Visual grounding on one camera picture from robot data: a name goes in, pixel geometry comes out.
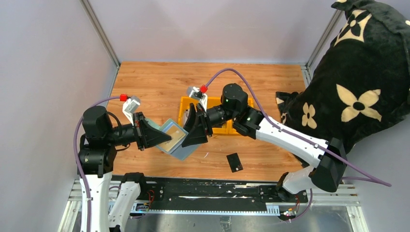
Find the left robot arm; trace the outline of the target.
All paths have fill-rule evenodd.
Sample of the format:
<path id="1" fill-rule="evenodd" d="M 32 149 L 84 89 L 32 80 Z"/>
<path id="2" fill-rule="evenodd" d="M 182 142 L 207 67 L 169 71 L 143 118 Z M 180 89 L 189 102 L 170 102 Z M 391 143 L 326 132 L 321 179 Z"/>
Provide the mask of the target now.
<path id="1" fill-rule="evenodd" d="M 123 175 L 117 199 L 109 209 L 109 188 L 113 176 L 116 147 L 136 143 L 144 150 L 171 140 L 171 136 L 152 127 L 143 113 L 133 114 L 133 123 L 114 127 L 110 112 L 93 106 L 83 113 L 85 133 L 77 153 L 83 197 L 83 232 L 123 232 L 134 202 L 149 194 L 143 173 Z"/>

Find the black credit card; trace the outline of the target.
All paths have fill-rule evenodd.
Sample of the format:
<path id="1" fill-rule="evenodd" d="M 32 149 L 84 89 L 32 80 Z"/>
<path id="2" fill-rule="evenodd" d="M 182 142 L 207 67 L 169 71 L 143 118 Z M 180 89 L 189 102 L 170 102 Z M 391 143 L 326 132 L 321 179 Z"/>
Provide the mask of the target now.
<path id="1" fill-rule="evenodd" d="M 242 163 L 237 153 L 232 153 L 226 156 L 232 173 L 243 170 Z"/>

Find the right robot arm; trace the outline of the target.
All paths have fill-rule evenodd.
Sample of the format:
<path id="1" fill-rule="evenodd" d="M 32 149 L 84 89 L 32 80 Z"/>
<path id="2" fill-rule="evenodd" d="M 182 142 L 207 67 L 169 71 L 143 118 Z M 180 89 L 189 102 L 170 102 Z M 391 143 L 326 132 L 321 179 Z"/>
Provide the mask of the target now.
<path id="1" fill-rule="evenodd" d="M 341 161 L 346 153 L 340 140 L 310 137 L 265 116 L 249 106 L 248 94 L 238 84 L 227 84 L 222 90 L 220 105 L 211 108 L 206 106 L 204 91 L 204 87 L 187 90 L 187 95 L 198 100 L 198 104 L 190 104 L 183 127 L 188 134 L 182 147 L 207 143 L 213 127 L 230 120 L 240 135 L 280 146 L 308 163 L 308 167 L 299 171 L 284 173 L 276 183 L 275 193 L 282 201 L 306 189 L 337 191 L 347 166 Z"/>

